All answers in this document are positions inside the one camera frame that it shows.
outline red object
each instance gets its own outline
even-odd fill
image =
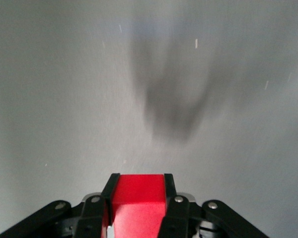
[[[112,206],[115,238],[157,238],[166,212],[164,175],[121,175]]]

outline white scratch mark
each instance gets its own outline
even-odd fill
[[[266,82],[265,90],[267,89],[267,86],[268,86],[268,81]]]
[[[292,78],[292,73],[289,74],[287,82],[289,82],[291,78]]]

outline screw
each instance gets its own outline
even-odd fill
[[[100,200],[100,197],[99,196],[95,196],[91,199],[91,202],[92,203],[95,203],[95,202],[98,202]]]
[[[183,202],[183,197],[181,197],[181,196],[176,196],[176,197],[174,198],[174,200],[175,200],[176,202]]]
[[[215,202],[209,202],[208,203],[208,206],[209,206],[209,208],[211,208],[211,209],[217,209],[217,204],[215,203]]]
[[[59,210],[62,209],[63,207],[65,207],[65,203],[64,202],[60,202],[58,205],[55,206],[55,210]]]

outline gray surface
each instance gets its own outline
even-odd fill
[[[0,0],[0,232],[111,173],[173,173],[298,238],[288,2]]]

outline bolt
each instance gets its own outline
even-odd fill
[[[91,199],[91,202],[92,203],[95,203],[95,202],[98,202],[100,200],[100,197],[99,196],[95,196]]]
[[[215,202],[209,202],[208,203],[208,206],[209,206],[209,208],[211,208],[211,209],[217,209],[217,204],[215,203]]]
[[[175,200],[176,202],[183,202],[183,197],[181,197],[181,196],[176,196],[176,197],[174,198],[174,200]]]
[[[55,210],[59,210],[62,209],[63,207],[65,207],[65,203],[64,202],[60,202],[58,205],[55,206]]]

